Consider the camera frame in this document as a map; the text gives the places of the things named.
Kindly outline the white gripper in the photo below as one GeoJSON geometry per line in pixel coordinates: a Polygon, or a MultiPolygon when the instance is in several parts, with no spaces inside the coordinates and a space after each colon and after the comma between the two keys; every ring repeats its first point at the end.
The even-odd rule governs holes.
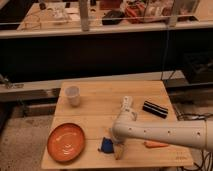
{"type": "Polygon", "coordinates": [[[110,135],[111,139],[104,137],[101,142],[101,146],[98,149],[99,152],[103,152],[106,154],[111,154],[114,152],[113,143],[118,144],[124,144],[124,139],[117,138],[114,134],[110,135]]]}

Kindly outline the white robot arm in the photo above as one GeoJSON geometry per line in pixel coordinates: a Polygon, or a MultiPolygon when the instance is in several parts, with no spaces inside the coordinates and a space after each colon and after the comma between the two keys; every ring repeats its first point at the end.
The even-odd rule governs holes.
{"type": "Polygon", "coordinates": [[[139,122],[132,104],[131,96],[123,97],[120,113],[109,129],[110,137],[102,140],[100,151],[120,156],[125,141],[131,138],[213,152],[213,121],[139,122]]]}

